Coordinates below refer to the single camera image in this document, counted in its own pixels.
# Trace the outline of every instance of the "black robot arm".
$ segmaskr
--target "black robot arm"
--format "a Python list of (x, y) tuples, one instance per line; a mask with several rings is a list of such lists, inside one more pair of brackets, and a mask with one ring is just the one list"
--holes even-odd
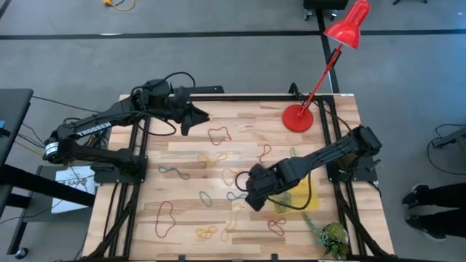
[(69, 164), (74, 160), (97, 162), (91, 165), (94, 171), (118, 173), (110, 175), (114, 178), (110, 180), (102, 180), (102, 175), (96, 174), (96, 182), (102, 180), (103, 183), (132, 183), (141, 180), (145, 173), (146, 159), (134, 156), (132, 149), (109, 151), (90, 148), (79, 145), (76, 140), (110, 127), (137, 124), (146, 116), (165, 122), (170, 119), (181, 124), (182, 135), (188, 135), (191, 127), (209, 121), (209, 115), (191, 103), (189, 89), (179, 87), (172, 92), (165, 80), (151, 80), (133, 88), (128, 98), (113, 104), (107, 111), (77, 119), (75, 122), (64, 122), (45, 141), (43, 159), (52, 164)]
[(297, 186), (311, 170), (338, 160), (344, 163), (345, 172), (351, 173), (358, 168), (359, 158), (374, 156), (379, 153), (381, 147), (381, 143), (369, 127), (359, 126), (335, 143), (307, 156), (283, 159), (268, 168), (255, 164), (248, 172), (246, 202), (255, 211), (259, 211), (268, 196), (283, 193)]

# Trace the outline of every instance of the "black desk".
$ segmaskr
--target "black desk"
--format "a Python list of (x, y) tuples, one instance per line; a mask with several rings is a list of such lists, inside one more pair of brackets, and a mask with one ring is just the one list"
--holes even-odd
[[(4, 121), (3, 128), (9, 132), (8, 136), (0, 137), (0, 217), (7, 205), (23, 208), (23, 213), (21, 218), (18, 218), (17, 227), (7, 251), (8, 255), (18, 251), (28, 221), (28, 218), (25, 217), (39, 213), (38, 208), (47, 210), (47, 207), (51, 207), (53, 197), (88, 207), (92, 207), (95, 200), (95, 196), (92, 194), (55, 182), (57, 168), (64, 170), (65, 167), (41, 167), (37, 175), (34, 175), (5, 164), (28, 111), (32, 94), (33, 91), (30, 89), (0, 89), (0, 121)], [(27, 197), (13, 194), (13, 187), (40, 193), (34, 194), (34, 196), (38, 199), (45, 199), (45, 201), (33, 198), (32, 192)]]

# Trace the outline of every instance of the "gray floor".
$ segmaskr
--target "gray floor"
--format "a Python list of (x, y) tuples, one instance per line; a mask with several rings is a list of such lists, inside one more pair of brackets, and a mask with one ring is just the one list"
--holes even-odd
[[(299, 0), (136, 1), (134, 10), (118, 12), (100, 1), (13, 0), (0, 20), (0, 34), (318, 29), (315, 17), (302, 20)], [(371, 2), (371, 14), (363, 24), (366, 30), (466, 28), (466, 2), (461, 0), (429, 4), (402, 0), (397, 6), (387, 0)], [(393, 245), (401, 257), (443, 261), (465, 257), (466, 240), (448, 237), (431, 242), (403, 222), (407, 212), (400, 206), (416, 183), (441, 186), (466, 181), (433, 169), (426, 156), (434, 127), (466, 123), (465, 45), (464, 35), (364, 36), (360, 49), (345, 49), (336, 66), (341, 92), (355, 93), (363, 123), (384, 144), (377, 171)], [(173, 71), (188, 71), (199, 85), (221, 84), (227, 92), (285, 92), (291, 82), (302, 90), (310, 88), (324, 65), (319, 36), (0, 41), (1, 88), (29, 87), (36, 95), (91, 109), (105, 109), (135, 85)], [(189, 86), (183, 77), (173, 83)], [(330, 90), (326, 80), (320, 92)], [(25, 123), (45, 138), (68, 116), (86, 113), (33, 100)], [(440, 166), (466, 170), (455, 147), (433, 153)], [(44, 164), (17, 146), (7, 162), (29, 172)], [(7, 208), (0, 221), (19, 214)], [(22, 246), (31, 254), (24, 261), (74, 258), (87, 223), (29, 225)], [(2, 261), (15, 260), (4, 255), (14, 227), (14, 221), (0, 225)]]

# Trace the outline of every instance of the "wooden tabletop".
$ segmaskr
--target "wooden tabletop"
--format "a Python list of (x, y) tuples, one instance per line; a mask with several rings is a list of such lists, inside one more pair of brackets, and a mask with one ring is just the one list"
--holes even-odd
[[(338, 115), (351, 128), (358, 126), (360, 117), (355, 98), (351, 95), (335, 95), (335, 101)], [(319, 110), (314, 104), (309, 108), (315, 118), (310, 130), (293, 133), (283, 126), (283, 110), (295, 103), (194, 102), (196, 107), (210, 114), (209, 122), (191, 128), (187, 137), (181, 136), (179, 128), (172, 136), (149, 136), (146, 150), (149, 168), (139, 194), (130, 259), (176, 259), (178, 255), (186, 255), (187, 259), (270, 259), (272, 253), (277, 253), (283, 259), (328, 258), (323, 255), (325, 249), (315, 244), (316, 236), (303, 221), (301, 213), (277, 215), (270, 202), (260, 212), (255, 212), (244, 199), (230, 201), (226, 198), (229, 191), (236, 195), (241, 192), (234, 185), (229, 186), (232, 174), (228, 171), (224, 171), (225, 183), (222, 171), (249, 170), (259, 162), (264, 145), (269, 144), (272, 148), (269, 154), (262, 157), (266, 166), (289, 157), (292, 147), (298, 156), (303, 156), (325, 146)], [(223, 126), (228, 128), (232, 139), (214, 146), (208, 130)], [(114, 127), (109, 149), (127, 148), (131, 128)], [(347, 129), (343, 124), (341, 130), (346, 133)], [(164, 133), (171, 129), (166, 124), (153, 120), (151, 131)], [(210, 134), (217, 143), (225, 136), (226, 131), (212, 131)], [(223, 158), (221, 154), (226, 154), (227, 158), (215, 163), (219, 156)], [(189, 174), (189, 179), (182, 179), (173, 171), (160, 172), (165, 171), (164, 167), (175, 167), (181, 173)], [(245, 179), (246, 177), (240, 179), (240, 185), (244, 185)], [(307, 215), (320, 228), (331, 222), (338, 222), (333, 186), (327, 180), (325, 167), (312, 171), (312, 183), (317, 191), (318, 208), (307, 211)], [(393, 253), (379, 193), (368, 183), (356, 182), (353, 186), (361, 223), (382, 249)], [(98, 188), (83, 255), (91, 253), (102, 240), (113, 187), (113, 184), (106, 184)], [(200, 198), (201, 191), (212, 201), (202, 193), (204, 203)], [(116, 191), (109, 228), (114, 222), (118, 194), (119, 190)], [(166, 234), (165, 238), (156, 235), (158, 212), (157, 232), (161, 237)], [(268, 227), (269, 220), (279, 221), (281, 218), (286, 219), (286, 223), (280, 225), (283, 231), (276, 226), (271, 227), (273, 230)], [(173, 225), (173, 219), (176, 221), (175, 225), (169, 229)], [(201, 234), (200, 229), (209, 227), (215, 232)], [(117, 255), (122, 253), (125, 228), (126, 224), (120, 231)], [(358, 253), (352, 226), (349, 227), (349, 234), (352, 248)]]

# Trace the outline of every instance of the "black shoe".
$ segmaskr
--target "black shoe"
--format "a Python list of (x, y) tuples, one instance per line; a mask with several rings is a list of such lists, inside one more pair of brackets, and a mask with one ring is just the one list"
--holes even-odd
[(419, 192), (427, 191), (427, 190), (429, 190), (428, 185), (424, 185), (424, 184), (415, 185), (412, 188), (411, 193), (409, 193), (408, 195), (406, 195), (403, 198), (403, 206), (405, 206), (407, 208), (417, 207), (418, 204), (419, 204), (419, 202), (417, 200), (417, 198), (419, 196)]
[(446, 238), (446, 235), (443, 233), (436, 233), (436, 232), (428, 231), (427, 229), (422, 227), (421, 221), (419, 220), (419, 216), (417, 215), (407, 216), (405, 218), (405, 222), (413, 229), (417, 229), (417, 230), (424, 232), (425, 235), (432, 240), (443, 241)]

